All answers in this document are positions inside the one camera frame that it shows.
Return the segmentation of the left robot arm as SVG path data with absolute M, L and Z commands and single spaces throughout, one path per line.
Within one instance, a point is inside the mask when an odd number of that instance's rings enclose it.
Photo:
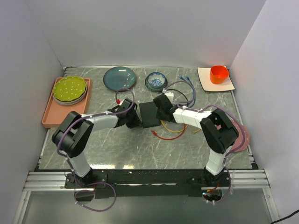
M 137 104 L 127 98 L 102 113 L 81 115 L 72 111 L 65 117 L 52 135 L 52 142 L 57 147 L 57 153 L 66 159 L 77 184 L 86 188 L 94 180 L 93 169 L 84 153 L 91 133 L 123 125 L 128 128 L 139 127 L 141 120 L 136 110 Z

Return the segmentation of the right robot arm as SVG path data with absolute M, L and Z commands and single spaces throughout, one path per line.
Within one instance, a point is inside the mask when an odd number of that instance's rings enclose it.
M 205 111 L 185 105 L 174 105 L 166 94 L 154 98 L 153 102 L 159 120 L 189 125 L 202 130 L 210 147 L 204 180 L 209 186 L 216 185 L 221 180 L 220 173 L 224 170 L 225 158 L 239 137 L 239 132 L 228 114 L 217 107 L 213 111 Z

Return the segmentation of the black network switch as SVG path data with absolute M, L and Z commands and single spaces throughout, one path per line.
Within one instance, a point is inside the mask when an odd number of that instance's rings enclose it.
M 140 115 L 143 128 L 160 126 L 161 122 L 157 119 L 157 107 L 153 101 L 139 104 Z

